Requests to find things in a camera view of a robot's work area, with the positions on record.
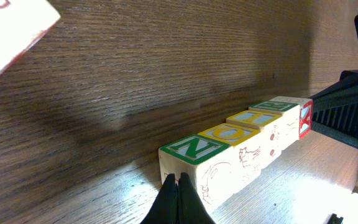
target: block face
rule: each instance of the block face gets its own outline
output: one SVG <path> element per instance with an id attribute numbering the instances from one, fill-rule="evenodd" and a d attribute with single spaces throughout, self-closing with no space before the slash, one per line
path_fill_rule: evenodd
<path id="1" fill-rule="evenodd" d="M 262 149 L 258 144 L 239 150 L 241 181 L 244 185 L 248 185 L 260 175 L 260 164 L 262 162 L 261 153 Z"/>
<path id="2" fill-rule="evenodd" d="M 299 139 L 304 138 L 311 130 L 313 100 L 305 103 L 300 111 Z"/>
<path id="3" fill-rule="evenodd" d="M 295 98 L 287 96 L 278 96 L 270 101 L 279 101 L 287 103 L 298 103 L 300 106 L 299 115 L 299 139 L 304 138 L 311 130 L 312 114 L 313 114 L 313 100 L 308 98 Z"/>
<path id="4" fill-rule="evenodd" d="M 176 180 L 180 178 L 182 172 L 186 172 L 191 181 L 196 184 L 196 165 L 189 164 L 161 148 L 158 150 L 158 159 L 160 162 L 161 183 L 163 184 L 168 174 L 175 174 Z"/>
<path id="5" fill-rule="evenodd" d="M 167 144 L 166 146 L 161 147 L 160 150 L 189 164 L 198 165 L 229 147 L 230 145 L 228 143 L 193 134 Z"/>
<path id="6" fill-rule="evenodd" d="M 264 122 L 255 122 L 255 120 L 263 116 L 268 116 L 269 120 Z M 228 123 L 236 123 L 241 126 L 257 128 L 261 130 L 259 143 L 261 145 L 261 169 L 267 167 L 281 154 L 281 150 L 285 149 L 285 144 L 287 141 L 287 139 L 284 138 L 286 134 L 286 123 L 285 118 L 279 114 L 272 114 L 261 111 L 243 111 L 239 114 L 235 114 L 234 116 L 229 117 L 226 121 Z"/>
<path id="7" fill-rule="evenodd" d="M 279 114 L 247 110 L 228 117 L 226 122 L 263 131 L 265 126 L 272 124 L 280 117 Z"/>
<path id="8" fill-rule="evenodd" d="M 200 132 L 199 135 L 237 146 L 259 133 L 255 129 L 223 123 Z"/>
<path id="9" fill-rule="evenodd" d="M 230 159 L 226 159 L 226 161 L 230 161 L 232 167 L 234 193 L 243 189 L 259 176 L 261 169 L 260 164 L 263 163 L 261 152 L 265 146 L 260 139 L 261 135 L 259 130 L 224 123 L 199 134 L 207 135 L 210 138 L 216 138 L 220 141 L 227 141 L 232 145 L 232 148 L 223 153 L 230 152 L 230 155 L 227 156 L 230 157 Z"/>
<path id="10" fill-rule="evenodd" d="M 226 159 L 206 162 L 197 170 L 197 191 L 204 206 L 211 210 L 233 195 L 234 165 Z"/>
<path id="11" fill-rule="evenodd" d="M 277 102 L 277 101 L 264 101 L 261 103 L 257 103 L 249 107 L 250 110 L 252 109 L 260 109 L 266 111 L 274 111 L 277 112 L 286 112 L 291 110 L 292 108 L 296 107 L 298 104 L 296 103 L 285 103 L 285 102 Z"/>
<path id="12" fill-rule="evenodd" d="M 282 115 L 281 120 L 285 123 L 280 130 L 282 135 L 282 150 L 299 139 L 300 106 L 295 103 L 265 101 L 249 108 L 254 111 L 262 111 Z"/>
<path id="13" fill-rule="evenodd" d="M 311 99 L 307 98 L 296 98 L 296 97 L 289 97 L 289 96 L 277 96 L 269 101 L 276 101 L 276 102 L 284 102 L 284 103 L 296 103 L 299 104 L 301 107 L 309 102 Z"/>

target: row of blocks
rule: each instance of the row of blocks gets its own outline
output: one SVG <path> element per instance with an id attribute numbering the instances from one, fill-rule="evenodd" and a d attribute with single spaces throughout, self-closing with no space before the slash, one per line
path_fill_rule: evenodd
<path id="1" fill-rule="evenodd" d="M 161 180 L 189 174 L 211 212 L 257 178 L 311 128 L 313 100 L 278 96 L 159 149 Z"/>

